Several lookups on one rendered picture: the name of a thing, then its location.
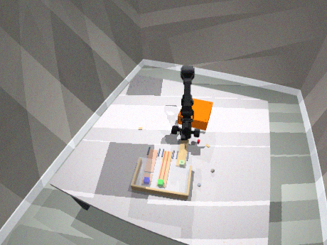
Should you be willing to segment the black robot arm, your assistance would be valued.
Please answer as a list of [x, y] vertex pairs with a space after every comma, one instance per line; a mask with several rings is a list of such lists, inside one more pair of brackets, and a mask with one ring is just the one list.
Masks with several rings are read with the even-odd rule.
[[[181, 68], [181, 79], [184, 84], [184, 94], [181, 99], [181, 118], [182, 129], [180, 130], [181, 140], [187, 141], [191, 138], [191, 122], [194, 120], [195, 112], [193, 110], [194, 100], [191, 94], [191, 85], [194, 78], [195, 68], [190, 65], [183, 65]], [[191, 116], [193, 115], [193, 118]]]

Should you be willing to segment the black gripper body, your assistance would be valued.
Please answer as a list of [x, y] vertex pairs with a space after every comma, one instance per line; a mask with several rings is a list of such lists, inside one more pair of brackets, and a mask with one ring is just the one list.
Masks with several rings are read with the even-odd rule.
[[[178, 128], [178, 126], [172, 126], [171, 133], [172, 134], [177, 134], [177, 131], [180, 131], [181, 129]], [[191, 129], [191, 134], [194, 134], [194, 137], [199, 138], [200, 135], [200, 129], [195, 129], [195, 131], [192, 131]]]

